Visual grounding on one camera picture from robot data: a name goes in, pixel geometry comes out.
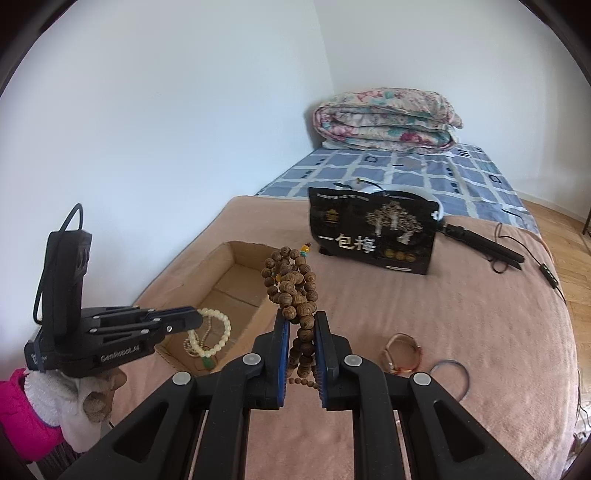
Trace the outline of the pink sleeve forearm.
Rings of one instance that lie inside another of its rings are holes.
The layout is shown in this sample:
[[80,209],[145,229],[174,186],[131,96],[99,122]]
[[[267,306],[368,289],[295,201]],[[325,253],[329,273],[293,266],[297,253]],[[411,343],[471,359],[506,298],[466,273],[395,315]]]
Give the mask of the pink sleeve forearm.
[[1,425],[5,435],[25,462],[37,462],[64,441],[59,426],[45,423],[25,395],[25,369],[15,370],[9,380],[1,381]]

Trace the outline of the left hand white glove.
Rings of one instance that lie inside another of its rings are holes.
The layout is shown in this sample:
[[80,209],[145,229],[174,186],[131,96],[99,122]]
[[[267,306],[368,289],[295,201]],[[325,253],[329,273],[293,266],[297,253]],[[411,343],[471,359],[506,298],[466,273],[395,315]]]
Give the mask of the left hand white glove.
[[49,427],[59,427],[66,443],[83,453],[100,439],[114,394],[126,381],[119,368],[84,378],[68,377],[57,370],[29,371],[24,393],[37,417]]

